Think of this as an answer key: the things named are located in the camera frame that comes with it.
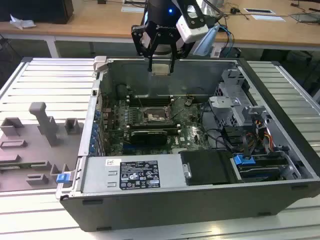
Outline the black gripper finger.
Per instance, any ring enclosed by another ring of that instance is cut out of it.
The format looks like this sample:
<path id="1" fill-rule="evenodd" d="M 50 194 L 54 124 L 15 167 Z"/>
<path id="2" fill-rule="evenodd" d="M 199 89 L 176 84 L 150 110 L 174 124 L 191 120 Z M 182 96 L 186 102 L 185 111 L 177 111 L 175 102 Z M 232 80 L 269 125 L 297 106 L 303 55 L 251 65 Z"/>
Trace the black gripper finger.
<path id="1" fill-rule="evenodd" d="M 161 34 L 157 32 L 154 36 L 154 38 L 150 41 L 149 44 L 149 51 L 148 51 L 148 72 L 152 72 L 152 64 L 153 64 L 153 55 L 159 45 L 161 39 Z"/>
<path id="2" fill-rule="evenodd" d="M 177 59 L 177 40 L 172 33 L 169 33 L 169 43 L 171 48 L 171 59 L 169 65 L 169 73 L 172 74 L 174 72 L 175 61 Z"/>

